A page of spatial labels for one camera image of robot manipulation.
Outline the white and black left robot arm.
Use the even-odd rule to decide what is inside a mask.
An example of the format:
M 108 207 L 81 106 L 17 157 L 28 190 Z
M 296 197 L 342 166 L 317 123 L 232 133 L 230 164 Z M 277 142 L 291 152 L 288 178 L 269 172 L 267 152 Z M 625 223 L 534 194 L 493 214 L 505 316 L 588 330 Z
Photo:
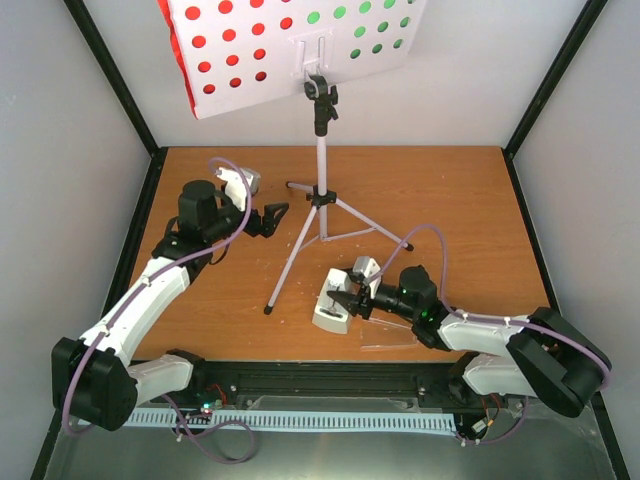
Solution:
M 204 359 L 172 349 L 156 360 L 132 364 L 132 356 L 167 307 L 228 248 L 241 232 L 268 238 L 289 209 L 286 202 L 251 206 L 252 181 L 207 180 L 183 186 L 178 214 L 165 229 L 141 276 L 92 328 L 77 340 L 61 338 L 51 353 L 53 404 L 65 427 L 72 418 L 108 431 L 119 429 L 139 405 L 175 392 L 186 402 L 208 390 Z

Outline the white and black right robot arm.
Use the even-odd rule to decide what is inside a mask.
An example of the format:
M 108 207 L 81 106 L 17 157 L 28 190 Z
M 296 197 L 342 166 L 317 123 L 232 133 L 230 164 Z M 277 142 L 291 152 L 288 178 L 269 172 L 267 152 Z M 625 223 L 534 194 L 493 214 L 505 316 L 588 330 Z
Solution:
M 607 383 L 610 360 L 551 308 L 480 318 L 447 306 L 421 265 L 405 268 L 395 285 L 340 274 L 324 294 L 344 313 L 367 319 L 375 309 L 386 311 L 408 321 L 422 345 L 462 352 L 449 373 L 449 391 L 461 404 L 492 394 L 529 396 L 575 418 Z

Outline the clear plastic metronome cover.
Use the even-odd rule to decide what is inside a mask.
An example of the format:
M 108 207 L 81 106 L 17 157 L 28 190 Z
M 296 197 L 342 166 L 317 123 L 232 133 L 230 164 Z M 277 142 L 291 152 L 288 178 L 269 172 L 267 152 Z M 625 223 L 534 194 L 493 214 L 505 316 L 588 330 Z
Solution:
M 418 343 L 408 325 L 381 319 L 362 323 L 360 346 L 363 350 L 407 349 Z

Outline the white metronome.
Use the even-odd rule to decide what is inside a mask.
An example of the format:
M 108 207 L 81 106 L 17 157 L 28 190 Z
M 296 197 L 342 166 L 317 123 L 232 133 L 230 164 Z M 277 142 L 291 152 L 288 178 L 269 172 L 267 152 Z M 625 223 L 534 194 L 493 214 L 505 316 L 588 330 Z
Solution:
M 314 306 L 313 325 L 333 334 L 346 335 L 349 332 L 353 316 L 329 293 L 354 293 L 356 288 L 349 277 L 350 273 L 350 269 L 331 268 L 328 271 Z

